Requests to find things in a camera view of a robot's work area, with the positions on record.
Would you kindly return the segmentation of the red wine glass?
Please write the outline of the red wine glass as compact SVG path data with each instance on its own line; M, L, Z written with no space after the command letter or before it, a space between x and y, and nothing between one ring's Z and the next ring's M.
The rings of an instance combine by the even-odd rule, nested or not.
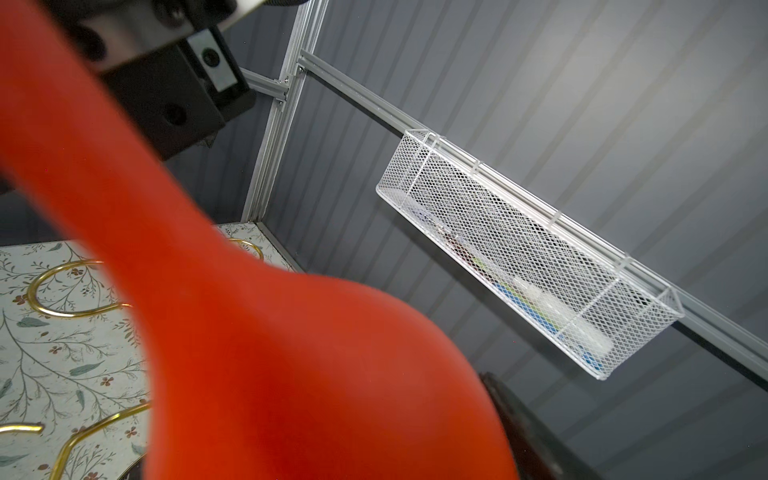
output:
M1 169L105 263L149 363L150 479L514 479L499 416L420 312L228 241L35 1L1 5Z

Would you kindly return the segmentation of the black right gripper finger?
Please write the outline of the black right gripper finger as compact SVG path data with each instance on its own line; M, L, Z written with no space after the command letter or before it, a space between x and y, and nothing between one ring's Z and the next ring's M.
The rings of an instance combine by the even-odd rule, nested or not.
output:
M500 417L521 479L600 479L490 372L479 374Z

